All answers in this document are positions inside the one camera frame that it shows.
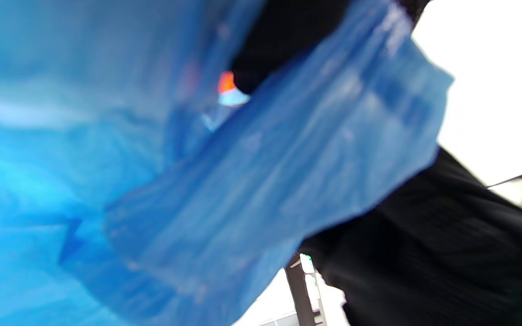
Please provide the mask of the person's left hand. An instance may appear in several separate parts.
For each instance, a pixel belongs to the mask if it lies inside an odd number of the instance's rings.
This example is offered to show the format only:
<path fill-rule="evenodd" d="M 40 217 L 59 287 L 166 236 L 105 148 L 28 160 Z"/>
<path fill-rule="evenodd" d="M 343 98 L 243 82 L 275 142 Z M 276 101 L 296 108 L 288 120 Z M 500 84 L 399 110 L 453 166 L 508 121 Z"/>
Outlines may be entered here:
<path fill-rule="evenodd" d="M 319 44 L 342 22 L 350 0 L 268 0 L 231 64 L 250 95 L 272 73 Z"/>

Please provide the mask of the person's right hand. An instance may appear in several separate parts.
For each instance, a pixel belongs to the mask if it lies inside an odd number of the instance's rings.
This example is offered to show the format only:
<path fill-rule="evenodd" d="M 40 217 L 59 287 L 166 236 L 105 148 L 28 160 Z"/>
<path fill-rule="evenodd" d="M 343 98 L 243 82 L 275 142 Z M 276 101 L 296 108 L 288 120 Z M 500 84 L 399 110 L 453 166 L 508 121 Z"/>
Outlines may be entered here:
<path fill-rule="evenodd" d="M 522 208 L 444 149 L 299 252 L 344 293 L 351 326 L 522 326 Z"/>

